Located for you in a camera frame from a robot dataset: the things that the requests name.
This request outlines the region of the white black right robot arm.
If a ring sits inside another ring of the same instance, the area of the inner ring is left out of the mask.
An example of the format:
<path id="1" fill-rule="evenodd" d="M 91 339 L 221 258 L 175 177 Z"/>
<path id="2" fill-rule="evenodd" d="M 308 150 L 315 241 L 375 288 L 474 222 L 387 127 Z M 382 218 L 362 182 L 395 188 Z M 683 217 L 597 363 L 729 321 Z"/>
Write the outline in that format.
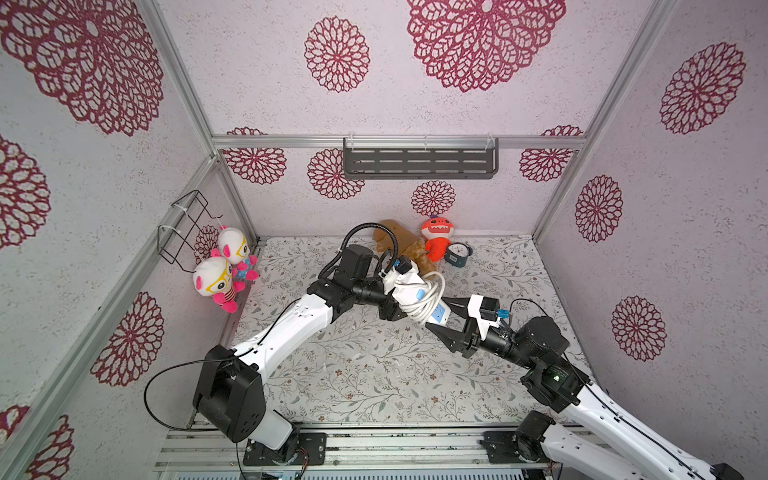
<path id="1" fill-rule="evenodd" d="M 551 416 L 533 411 L 514 431 L 489 432 L 482 445 L 492 463 L 551 461 L 593 479 L 739 479 L 727 463 L 709 464 L 666 440 L 622 408 L 565 355 L 569 346 L 548 315 L 513 330 L 498 300 L 445 298 L 425 326 L 452 352 L 484 350 L 524 369 L 520 382 L 541 405 L 588 429 L 596 445 Z"/>

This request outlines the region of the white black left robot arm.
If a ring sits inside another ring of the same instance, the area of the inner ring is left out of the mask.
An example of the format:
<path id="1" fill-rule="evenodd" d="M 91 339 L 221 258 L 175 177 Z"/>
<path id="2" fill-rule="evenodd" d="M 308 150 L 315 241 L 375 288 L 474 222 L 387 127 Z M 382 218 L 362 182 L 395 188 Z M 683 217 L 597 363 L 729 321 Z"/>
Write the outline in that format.
<path id="1" fill-rule="evenodd" d="M 305 341 L 356 305 L 375 305 L 388 321 L 404 316 L 392 291 L 395 280 L 413 272 L 415 265 L 402 256 L 390 261 L 386 272 L 369 277 L 371 259 L 366 247 L 344 248 L 332 277 L 310 284 L 273 326 L 233 348 L 217 345 L 209 350 L 193 395 L 194 409 L 234 443 L 250 440 L 292 456 L 298 428 L 267 407 L 264 383 Z"/>

